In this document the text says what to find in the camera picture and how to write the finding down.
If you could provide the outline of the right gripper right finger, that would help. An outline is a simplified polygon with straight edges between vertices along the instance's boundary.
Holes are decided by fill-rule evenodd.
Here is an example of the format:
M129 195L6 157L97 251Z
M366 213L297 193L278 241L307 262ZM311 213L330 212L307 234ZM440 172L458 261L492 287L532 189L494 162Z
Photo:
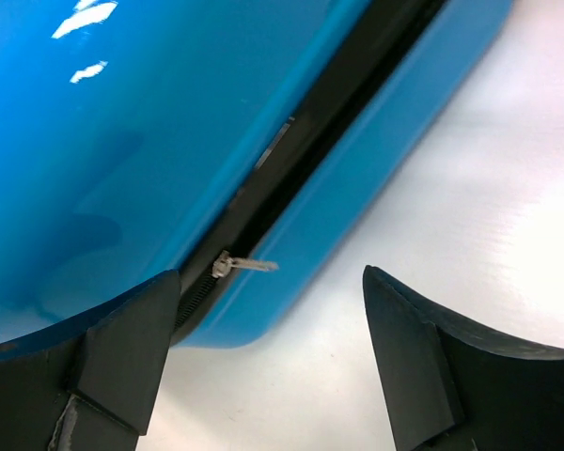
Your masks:
M373 266L363 291L398 450L564 450L564 349L485 326Z

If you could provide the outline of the silver zipper pull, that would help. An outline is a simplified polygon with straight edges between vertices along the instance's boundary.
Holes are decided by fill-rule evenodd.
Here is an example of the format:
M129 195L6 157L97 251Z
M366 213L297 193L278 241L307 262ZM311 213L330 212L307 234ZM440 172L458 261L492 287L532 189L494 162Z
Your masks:
M245 257L233 257L228 251L224 250L212 263L211 276L219 279L228 277L233 270L273 272L278 269L279 267L275 262Z

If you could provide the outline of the blue kids suitcase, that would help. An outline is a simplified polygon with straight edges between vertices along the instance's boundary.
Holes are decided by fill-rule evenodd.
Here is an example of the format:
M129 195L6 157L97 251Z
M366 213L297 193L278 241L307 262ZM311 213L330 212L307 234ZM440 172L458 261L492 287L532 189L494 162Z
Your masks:
M0 343L180 272L175 344L294 305L509 1L0 1ZM212 263L275 262L273 272Z

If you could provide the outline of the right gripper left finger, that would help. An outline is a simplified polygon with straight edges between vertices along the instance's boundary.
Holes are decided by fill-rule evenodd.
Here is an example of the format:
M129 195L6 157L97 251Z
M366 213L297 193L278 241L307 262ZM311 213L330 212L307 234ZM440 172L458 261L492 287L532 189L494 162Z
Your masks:
M0 450L134 450L168 354L180 278L0 344Z

